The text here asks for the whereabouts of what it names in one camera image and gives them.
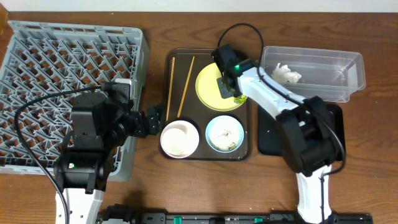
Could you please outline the light blue bowl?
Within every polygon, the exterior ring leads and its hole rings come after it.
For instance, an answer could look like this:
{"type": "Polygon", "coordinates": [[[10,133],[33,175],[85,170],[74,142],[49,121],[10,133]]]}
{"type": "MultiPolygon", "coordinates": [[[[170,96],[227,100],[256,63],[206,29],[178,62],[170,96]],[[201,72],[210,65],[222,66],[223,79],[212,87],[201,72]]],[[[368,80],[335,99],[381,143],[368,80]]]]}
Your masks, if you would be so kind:
{"type": "Polygon", "coordinates": [[[220,153],[236,151],[243,143],[244,134],[242,124],[228,115],[213,118],[205,129],[208,145],[220,153]]]}

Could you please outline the green orange snack wrapper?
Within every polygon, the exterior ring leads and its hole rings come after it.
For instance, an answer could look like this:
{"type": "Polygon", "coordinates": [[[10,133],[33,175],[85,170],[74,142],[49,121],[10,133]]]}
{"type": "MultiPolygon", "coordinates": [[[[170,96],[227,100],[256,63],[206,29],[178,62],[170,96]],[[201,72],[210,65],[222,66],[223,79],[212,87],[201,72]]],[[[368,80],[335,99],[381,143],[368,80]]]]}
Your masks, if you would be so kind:
{"type": "Polygon", "coordinates": [[[238,97],[235,97],[235,98],[234,98],[234,102],[235,102],[236,104],[239,104],[239,105],[245,103],[246,100],[247,100],[247,96],[245,96],[245,95],[241,95],[241,96],[238,96],[238,97]]]}

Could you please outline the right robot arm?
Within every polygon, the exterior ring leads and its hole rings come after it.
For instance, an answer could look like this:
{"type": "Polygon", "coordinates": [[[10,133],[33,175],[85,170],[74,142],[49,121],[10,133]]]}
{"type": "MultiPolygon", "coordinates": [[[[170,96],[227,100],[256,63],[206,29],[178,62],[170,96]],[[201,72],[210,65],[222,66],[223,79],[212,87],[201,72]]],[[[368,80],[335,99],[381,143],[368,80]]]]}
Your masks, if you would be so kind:
{"type": "Polygon", "coordinates": [[[230,45],[217,46],[211,55],[224,84],[220,92],[252,99],[275,120],[282,157],[297,176],[301,219],[325,223],[331,215],[328,178],[341,172],[332,164],[345,159],[344,146],[331,126],[325,102],[318,96],[306,98],[292,93],[255,60],[238,57],[230,45]]]}

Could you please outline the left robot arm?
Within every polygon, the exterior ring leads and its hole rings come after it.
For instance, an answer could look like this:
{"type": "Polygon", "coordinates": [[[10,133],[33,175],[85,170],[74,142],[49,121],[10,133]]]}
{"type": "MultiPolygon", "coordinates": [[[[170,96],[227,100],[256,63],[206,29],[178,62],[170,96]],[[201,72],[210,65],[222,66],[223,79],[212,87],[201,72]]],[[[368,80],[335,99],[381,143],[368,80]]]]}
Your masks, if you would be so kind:
{"type": "Polygon", "coordinates": [[[72,132],[54,167],[62,193],[56,196],[57,223],[94,223],[113,169],[113,151],[129,137],[145,138],[160,129],[160,107],[134,110],[134,85],[126,78],[104,82],[99,92],[72,101],[72,132]]]}

